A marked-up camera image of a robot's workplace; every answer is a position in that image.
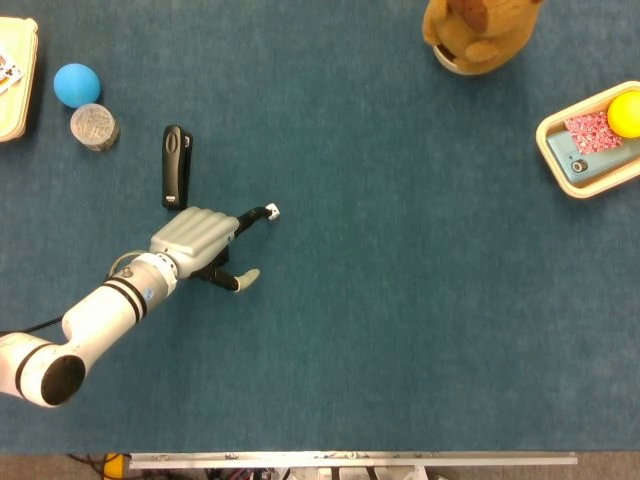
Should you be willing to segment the cream tray left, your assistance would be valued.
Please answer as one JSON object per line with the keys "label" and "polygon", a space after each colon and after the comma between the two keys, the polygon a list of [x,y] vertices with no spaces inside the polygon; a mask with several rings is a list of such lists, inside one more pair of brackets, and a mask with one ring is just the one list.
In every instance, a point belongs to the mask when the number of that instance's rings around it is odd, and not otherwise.
{"label": "cream tray left", "polygon": [[31,99],[38,50],[38,25],[31,18],[0,17],[0,45],[24,76],[0,95],[0,142],[22,136]]}

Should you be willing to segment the blue felt table cover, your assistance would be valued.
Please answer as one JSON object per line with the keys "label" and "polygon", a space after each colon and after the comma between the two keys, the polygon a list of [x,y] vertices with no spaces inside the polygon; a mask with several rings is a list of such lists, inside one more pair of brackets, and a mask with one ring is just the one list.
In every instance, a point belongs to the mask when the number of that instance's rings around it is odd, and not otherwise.
{"label": "blue felt table cover", "polygon": [[[640,449],[640,180],[566,196],[547,116],[640,80],[640,0],[545,0],[528,46],[462,77],[425,0],[0,0],[39,30],[27,129],[0,143],[0,330],[55,318],[189,201],[275,203],[64,405],[0,395],[0,452]],[[115,145],[54,93],[90,67]]]}

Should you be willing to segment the clear round jar of clips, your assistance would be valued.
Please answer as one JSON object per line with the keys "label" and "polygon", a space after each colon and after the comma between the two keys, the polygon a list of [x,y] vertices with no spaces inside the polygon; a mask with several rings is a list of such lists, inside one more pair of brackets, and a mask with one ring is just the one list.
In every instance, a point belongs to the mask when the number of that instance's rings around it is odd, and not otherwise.
{"label": "clear round jar of clips", "polygon": [[111,149],[120,133],[119,124],[112,113],[96,103],[83,105],[73,112],[70,130],[82,145],[98,152]]}

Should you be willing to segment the yellow ball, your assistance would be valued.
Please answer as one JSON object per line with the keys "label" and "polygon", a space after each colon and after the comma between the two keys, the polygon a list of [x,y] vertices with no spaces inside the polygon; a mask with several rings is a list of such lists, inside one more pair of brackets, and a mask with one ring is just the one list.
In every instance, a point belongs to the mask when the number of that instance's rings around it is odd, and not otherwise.
{"label": "yellow ball", "polygon": [[611,130],[617,135],[640,137],[640,91],[628,91],[614,98],[607,111]]}

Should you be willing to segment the light blue phone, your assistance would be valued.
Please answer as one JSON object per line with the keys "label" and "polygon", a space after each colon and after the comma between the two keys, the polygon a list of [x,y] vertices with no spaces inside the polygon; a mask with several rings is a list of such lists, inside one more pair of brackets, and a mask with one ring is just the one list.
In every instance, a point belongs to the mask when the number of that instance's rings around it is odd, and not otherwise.
{"label": "light blue phone", "polygon": [[588,154],[578,150],[568,131],[549,136],[547,143],[565,178],[578,186],[640,156],[640,139],[623,140],[620,146]]}

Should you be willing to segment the blue ball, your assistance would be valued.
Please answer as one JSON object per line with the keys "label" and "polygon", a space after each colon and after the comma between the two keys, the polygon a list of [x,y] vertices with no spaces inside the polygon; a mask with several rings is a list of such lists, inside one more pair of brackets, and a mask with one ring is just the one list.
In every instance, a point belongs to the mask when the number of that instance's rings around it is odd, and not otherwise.
{"label": "blue ball", "polygon": [[70,108],[95,103],[101,95],[98,75],[79,63],[62,66],[54,76],[53,87],[57,99]]}

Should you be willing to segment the cream open plastic tray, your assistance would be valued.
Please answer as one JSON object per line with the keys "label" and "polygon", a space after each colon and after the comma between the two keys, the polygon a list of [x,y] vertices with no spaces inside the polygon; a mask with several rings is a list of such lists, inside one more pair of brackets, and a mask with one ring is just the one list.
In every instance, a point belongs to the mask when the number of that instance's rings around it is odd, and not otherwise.
{"label": "cream open plastic tray", "polygon": [[567,195],[577,199],[586,199],[634,178],[640,178],[640,156],[638,156],[626,165],[601,175],[586,184],[580,186],[572,185],[562,173],[547,143],[549,136],[562,131],[568,131],[564,125],[566,119],[599,111],[607,113],[609,105],[614,98],[628,91],[640,91],[640,81],[627,81],[609,88],[547,117],[538,126],[536,130],[536,143],[541,155],[550,168],[558,185]]}

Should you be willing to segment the left robot hand grey black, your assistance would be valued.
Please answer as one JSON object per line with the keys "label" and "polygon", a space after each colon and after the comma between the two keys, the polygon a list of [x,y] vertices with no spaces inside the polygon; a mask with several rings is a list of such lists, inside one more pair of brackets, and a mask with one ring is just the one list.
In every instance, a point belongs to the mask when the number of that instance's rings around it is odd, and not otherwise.
{"label": "left robot hand grey black", "polygon": [[222,271],[229,245],[256,221],[268,220],[267,216],[265,206],[238,217],[189,207],[151,237],[149,252],[167,258],[179,280],[197,278],[237,293],[251,286],[260,270],[250,269],[240,276]]}

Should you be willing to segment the playing card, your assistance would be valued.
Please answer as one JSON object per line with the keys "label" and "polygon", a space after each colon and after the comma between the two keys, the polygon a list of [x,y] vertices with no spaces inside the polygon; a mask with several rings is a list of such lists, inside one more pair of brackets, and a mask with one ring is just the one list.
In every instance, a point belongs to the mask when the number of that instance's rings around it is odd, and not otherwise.
{"label": "playing card", "polygon": [[24,73],[8,51],[0,45],[0,95],[22,79]]}

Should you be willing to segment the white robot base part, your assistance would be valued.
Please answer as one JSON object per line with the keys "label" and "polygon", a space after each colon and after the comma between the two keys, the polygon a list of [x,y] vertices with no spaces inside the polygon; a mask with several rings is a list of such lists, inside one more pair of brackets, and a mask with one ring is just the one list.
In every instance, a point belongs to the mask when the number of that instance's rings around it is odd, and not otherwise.
{"label": "white robot base part", "polygon": [[290,468],[286,480],[432,480],[422,466]]}

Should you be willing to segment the yellow plastic object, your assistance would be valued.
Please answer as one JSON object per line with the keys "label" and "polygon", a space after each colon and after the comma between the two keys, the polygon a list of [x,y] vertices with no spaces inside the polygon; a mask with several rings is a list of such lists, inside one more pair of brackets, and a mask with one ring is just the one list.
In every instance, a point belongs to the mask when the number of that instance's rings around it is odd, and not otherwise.
{"label": "yellow plastic object", "polygon": [[103,458],[102,477],[104,480],[123,480],[127,476],[127,457],[123,454],[109,453]]}

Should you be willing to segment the white bowl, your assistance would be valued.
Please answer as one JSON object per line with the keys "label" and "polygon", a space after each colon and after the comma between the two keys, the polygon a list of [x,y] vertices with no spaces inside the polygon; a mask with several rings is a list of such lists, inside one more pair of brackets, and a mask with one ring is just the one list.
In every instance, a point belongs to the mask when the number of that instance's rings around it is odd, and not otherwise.
{"label": "white bowl", "polygon": [[460,76],[480,76],[496,69],[490,62],[473,63],[455,57],[443,45],[432,48],[435,58],[449,72]]}

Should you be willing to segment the black stapler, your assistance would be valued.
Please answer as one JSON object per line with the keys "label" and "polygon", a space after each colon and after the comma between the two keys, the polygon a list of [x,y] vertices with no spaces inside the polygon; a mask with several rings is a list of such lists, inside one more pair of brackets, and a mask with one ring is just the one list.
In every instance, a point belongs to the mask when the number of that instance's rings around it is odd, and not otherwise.
{"label": "black stapler", "polygon": [[162,205],[184,210],[188,205],[192,135],[179,125],[168,125],[162,141]]}

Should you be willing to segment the brown plush toy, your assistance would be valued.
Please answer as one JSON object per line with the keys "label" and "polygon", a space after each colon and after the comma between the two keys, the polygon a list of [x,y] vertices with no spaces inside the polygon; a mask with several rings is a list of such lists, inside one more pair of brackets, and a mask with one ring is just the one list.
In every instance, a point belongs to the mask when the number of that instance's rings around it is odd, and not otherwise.
{"label": "brown plush toy", "polygon": [[528,44],[545,0],[428,0],[422,35],[455,57],[502,67]]}

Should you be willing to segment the aluminium frame rail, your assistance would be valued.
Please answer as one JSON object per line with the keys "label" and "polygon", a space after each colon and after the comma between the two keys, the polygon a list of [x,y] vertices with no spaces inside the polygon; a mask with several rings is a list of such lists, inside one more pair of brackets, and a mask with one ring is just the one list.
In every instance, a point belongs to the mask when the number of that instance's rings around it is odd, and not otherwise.
{"label": "aluminium frame rail", "polygon": [[576,465],[574,452],[546,451],[286,451],[132,453],[133,469],[293,467],[476,467]]}

